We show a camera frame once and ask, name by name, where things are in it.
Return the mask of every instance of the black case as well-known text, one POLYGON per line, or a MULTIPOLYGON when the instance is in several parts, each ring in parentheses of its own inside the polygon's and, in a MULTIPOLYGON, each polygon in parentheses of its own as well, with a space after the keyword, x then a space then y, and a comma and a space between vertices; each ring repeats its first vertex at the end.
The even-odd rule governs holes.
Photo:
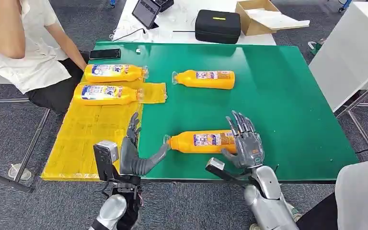
POLYGON ((195 24, 195 37, 199 41, 235 44, 241 35, 238 13, 200 10, 195 24))
POLYGON ((160 13, 168 9, 174 4, 174 0, 154 0, 161 6, 160 13))

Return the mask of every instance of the person's arm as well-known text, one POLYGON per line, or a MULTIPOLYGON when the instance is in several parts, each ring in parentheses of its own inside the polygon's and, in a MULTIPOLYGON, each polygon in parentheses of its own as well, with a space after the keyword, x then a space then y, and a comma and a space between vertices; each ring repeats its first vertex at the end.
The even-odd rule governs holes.
POLYGON ((54 23, 49 26, 45 26, 47 31, 53 36, 56 42, 60 45, 61 49, 77 66, 84 71, 87 63, 82 58, 80 51, 74 42, 67 36, 58 23, 54 23))
POLYGON ((9 58, 24 58, 25 37, 19 0, 0 0, 0 53, 9 58))

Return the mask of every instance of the robotic arm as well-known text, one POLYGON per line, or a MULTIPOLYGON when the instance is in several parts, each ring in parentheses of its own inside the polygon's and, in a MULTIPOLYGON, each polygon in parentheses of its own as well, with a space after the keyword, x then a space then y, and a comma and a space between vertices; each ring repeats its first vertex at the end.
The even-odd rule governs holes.
POLYGON ((119 172, 113 166, 113 162, 119 158, 116 143, 105 140, 93 147, 100 180, 106 181, 106 187, 112 183, 114 188, 111 196, 103 191, 108 199, 89 230, 130 230, 139 218, 138 211, 143 203, 140 196, 140 176, 147 174, 163 160, 170 146, 163 144, 149 159, 140 158, 138 123, 138 114, 134 113, 126 137, 122 140, 119 172))
POLYGON ((257 223, 264 230, 298 230, 291 212, 287 208, 273 169, 263 165, 264 151, 260 135, 255 131, 253 123, 241 113, 232 111, 236 125, 230 117, 226 117, 235 138, 237 155, 223 149, 222 154, 244 173, 238 177, 231 175, 224 167, 225 163, 211 158, 206 170, 224 180, 235 182, 243 187, 239 178, 249 176, 251 184, 245 187, 246 204, 254 213, 257 223))

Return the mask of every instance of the white shirt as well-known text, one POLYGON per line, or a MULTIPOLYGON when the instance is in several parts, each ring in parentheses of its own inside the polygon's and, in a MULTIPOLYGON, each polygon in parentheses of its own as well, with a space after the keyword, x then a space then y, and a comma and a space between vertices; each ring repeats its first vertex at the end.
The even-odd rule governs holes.
POLYGON ((60 48, 53 48, 43 41, 44 33, 47 33, 44 26, 58 21, 48 0, 21 0, 21 5, 25 57, 12 59, 0 54, 0 75, 26 93, 71 76, 58 62, 67 59, 67 55, 60 48))

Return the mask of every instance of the black pants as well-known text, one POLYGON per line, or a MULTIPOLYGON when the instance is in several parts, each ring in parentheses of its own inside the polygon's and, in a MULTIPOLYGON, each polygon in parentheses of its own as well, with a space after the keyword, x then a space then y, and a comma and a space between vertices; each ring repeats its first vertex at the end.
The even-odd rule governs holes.
POLYGON ((332 193, 298 221, 300 230, 338 230, 338 209, 335 193, 332 193))
MULTIPOLYGON (((85 62, 88 62, 88 53, 81 52, 81 55, 85 62)), ((75 87, 81 81, 82 75, 84 74, 70 58, 59 62, 67 69, 71 78, 45 88, 35 89, 25 93, 33 104, 49 108, 58 114, 67 112, 75 87)))

